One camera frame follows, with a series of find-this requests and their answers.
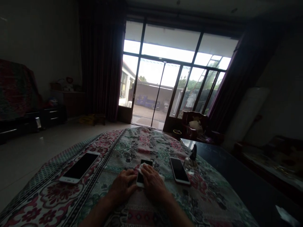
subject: white smartphone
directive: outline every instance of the white smartphone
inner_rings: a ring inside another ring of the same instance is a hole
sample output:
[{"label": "white smartphone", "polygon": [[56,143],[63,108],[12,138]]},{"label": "white smartphone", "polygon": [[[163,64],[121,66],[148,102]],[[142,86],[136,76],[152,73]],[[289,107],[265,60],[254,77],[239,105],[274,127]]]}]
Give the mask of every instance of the white smartphone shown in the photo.
[{"label": "white smartphone", "polygon": [[[152,166],[153,162],[152,161],[148,161],[148,160],[144,160],[141,159],[140,164],[142,163],[146,163],[150,166]],[[138,172],[138,176],[137,176],[137,186],[140,188],[144,188],[144,179],[143,179],[143,175],[141,173]]]},{"label": "white smartphone", "polygon": [[185,169],[180,159],[170,158],[171,168],[173,169],[174,178],[177,183],[190,185]]},{"label": "white smartphone", "polygon": [[80,158],[62,177],[60,177],[59,181],[70,184],[79,183],[81,178],[94,164],[99,155],[100,154],[96,152],[86,152],[82,158]]}]

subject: floral tablecloth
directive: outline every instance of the floral tablecloth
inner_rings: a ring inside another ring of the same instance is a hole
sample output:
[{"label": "floral tablecloth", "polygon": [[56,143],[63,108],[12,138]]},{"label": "floral tablecloth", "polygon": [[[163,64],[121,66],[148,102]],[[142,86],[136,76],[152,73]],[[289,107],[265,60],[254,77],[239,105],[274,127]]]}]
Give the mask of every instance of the floral tablecloth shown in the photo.
[{"label": "floral tablecloth", "polygon": [[[58,179],[87,151],[100,157],[77,185]],[[191,187],[174,182],[169,158],[184,160],[189,149],[157,131],[138,127],[102,133],[78,143],[45,163],[0,214],[0,226],[77,226],[109,190],[124,168],[138,173],[141,159],[152,160],[167,189],[196,226],[257,226],[229,183],[197,157]],[[114,210],[106,226],[170,226],[162,208],[154,207],[143,189]]]}]

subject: ground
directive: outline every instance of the ground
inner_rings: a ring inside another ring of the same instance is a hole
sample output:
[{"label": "ground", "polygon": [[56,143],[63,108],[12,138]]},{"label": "ground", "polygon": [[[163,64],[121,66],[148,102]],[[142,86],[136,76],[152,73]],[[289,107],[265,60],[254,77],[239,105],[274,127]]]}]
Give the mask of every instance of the ground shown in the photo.
[{"label": "ground", "polygon": [[[150,127],[153,113],[153,109],[146,108],[144,106],[134,105],[132,123]],[[164,113],[162,110],[156,110],[152,127],[163,130],[166,115],[167,113]]]}]

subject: dark red curtain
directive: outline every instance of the dark red curtain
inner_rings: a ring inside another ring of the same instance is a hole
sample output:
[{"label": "dark red curtain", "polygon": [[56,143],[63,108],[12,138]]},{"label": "dark red curtain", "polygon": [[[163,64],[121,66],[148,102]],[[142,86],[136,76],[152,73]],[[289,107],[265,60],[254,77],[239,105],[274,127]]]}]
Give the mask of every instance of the dark red curtain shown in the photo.
[{"label": "dark red curtain", "polygon": [[119,104],[126,7],[123,1],[79,1],[86,113],[116,121]]},{"label": "dark red curtain", "polygon": [[283,25],[264,21],[248,24],[210,109],[212,130],[225,133],[242,97],[248,88],[256,84],[284,33]]}]

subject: window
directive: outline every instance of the window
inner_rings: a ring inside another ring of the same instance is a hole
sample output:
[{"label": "window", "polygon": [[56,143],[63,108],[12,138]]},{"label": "window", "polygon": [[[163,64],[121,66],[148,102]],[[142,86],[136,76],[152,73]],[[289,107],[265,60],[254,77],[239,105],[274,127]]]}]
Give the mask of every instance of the window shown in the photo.
[{"label": "window", "polygon": [[142,35],[142,23],[133,21],[126,22],[126,31],[124,39],[124,51],[138,54],[140,51],[140,42]]},{"label": "window", "polygon": [[199,32],[147,24],[142,54],[192,62],[199,36]]},{"label": "window", "polygon": [[219,73],[218,79],[216,81],[216,84],[215,84],[215,87],[214,87],[214,89],[212,91],[212,94],[211,94],[211,96],[209,98],[209,102],[208,102],[207,107],[205,109],[204,115],[208,114],[209,109],[211,108],[211,105],[213,104],[213,102],[215,100],[215,97],[216,97],[216,94],[217,94],[217,92],[218,92],[218,90],[220,88],[220,85],[221,85],[221,82],[222,82],[222,80],[224,78],[224,75],[225,75],[225,73],[223,73],[223,72]]},{"label": "window", "polygon": [[120,98],[125,98],[126,79],[127,79],[127,74],[122,71],[121,84],[120,84]]},{"label": "window", "polygon": [[178,118],[182,118],[183,111],[192,111],[196,99],[198,97],[199,90],[202,86],[202,82],[204,76],[206,74],[206,70],[202,68],[193,68],[190,76],[187,87],[185,89],[184,97],[180,106]]},{"label": "window", "polygon": [[132,107],[138,57],[123,55],[119,106]]},{"label": "window", "polygon": [[226,70],[238,40],[204,33],[195,64]]},{"label": "window", "polygon": [[133,20],[126,22],[119,99],[120,106],[134,106],[132,122],[161,129],[169,109],[174,118],[208,114],[238,40]]}]

